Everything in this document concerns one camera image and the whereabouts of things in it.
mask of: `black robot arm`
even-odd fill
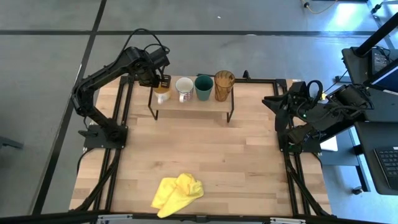
[[[117,142],[125,139],[125,129],[118,126],[115,120],[107,118],[94,106],[94,92],[125,73],[136,76],[141,86],[157,88],[163,80],[164,67],[170,64],[166,56],[169,51],[166,49],[161,46],[148,54],[145,50],[128,47],[119,54],[114,62],[82,79],[72,91],[72,102],[77,114],[89,117],[96,122],[103,130],[107,140]],[[160,70],[160,75],[156,74],[156,70]],[[87,134],[96,134],[87,131],[79,133],[85,137]]]
[[[312,98],[309,88],[318,85],[318,94]],[[372,110],[365,87],[343,85],[326,96],[327,103],[319,103],[322,84],[318,80],[295,82],[281,96],[266,96],[262,100],[275,114],[275,130],[291,152],[320,152],[320,143],[349,128],[355,121],[364,120],[364,110]],[[289,119],[298,117],[306,124],[287,129]]]

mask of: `yellow towel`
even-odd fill
[[[203,196],[203,187],[191,174],[166,177],[160,182],[151,207],[160,209],[159,218],[167,217]]]

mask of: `teal cup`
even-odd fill
[[[195,80],[195,89],[199,100],[206,101],[209,99],[211,89],[213,88],[213,80],[207,75],[201,75]]]

